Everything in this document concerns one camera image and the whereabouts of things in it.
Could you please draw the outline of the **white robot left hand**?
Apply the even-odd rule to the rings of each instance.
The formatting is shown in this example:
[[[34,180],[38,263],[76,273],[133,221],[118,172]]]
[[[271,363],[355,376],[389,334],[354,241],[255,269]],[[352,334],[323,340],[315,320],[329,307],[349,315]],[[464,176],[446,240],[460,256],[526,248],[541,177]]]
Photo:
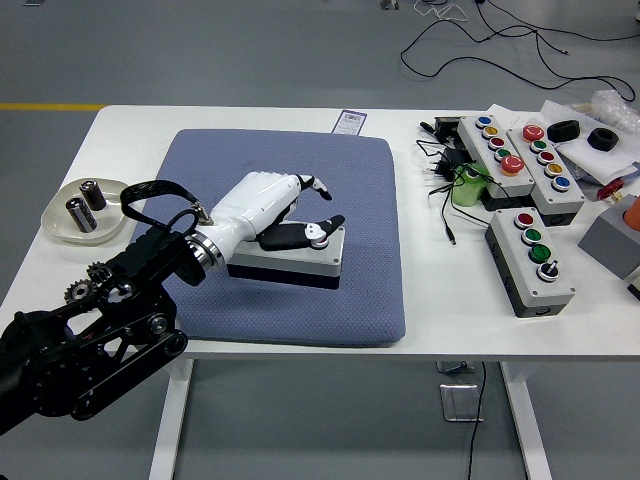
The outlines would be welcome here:
[[[327,201],[332,199],[314,176],[251,172],[214,206],[212,223],[197,227],[193,239],[220,265],[233,257],[242,242],[256,241],[264,251],[321,249],[345,218],[335,215],[316,223],[288,222],[286,218],[306,189]]]

